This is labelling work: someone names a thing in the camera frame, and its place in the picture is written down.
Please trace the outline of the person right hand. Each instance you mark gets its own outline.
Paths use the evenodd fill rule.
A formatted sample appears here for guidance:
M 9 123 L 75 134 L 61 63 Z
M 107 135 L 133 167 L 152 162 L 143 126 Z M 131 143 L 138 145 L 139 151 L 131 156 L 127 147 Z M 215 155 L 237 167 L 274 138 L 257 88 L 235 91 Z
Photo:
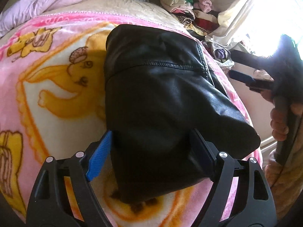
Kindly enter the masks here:
M 302 103 L 293 103 L 291 105 L 291 111 L 295 115 L 302 115 Z M 284 112 L 273 108 L 271 113 L 271 122 L 270 126 L 273 129 L 272 135 L 277 141 L 284 141 L 287 138 L 289 133 L 289 127 L 287 126 L 287 122 L 285 121 L 287 115 Z

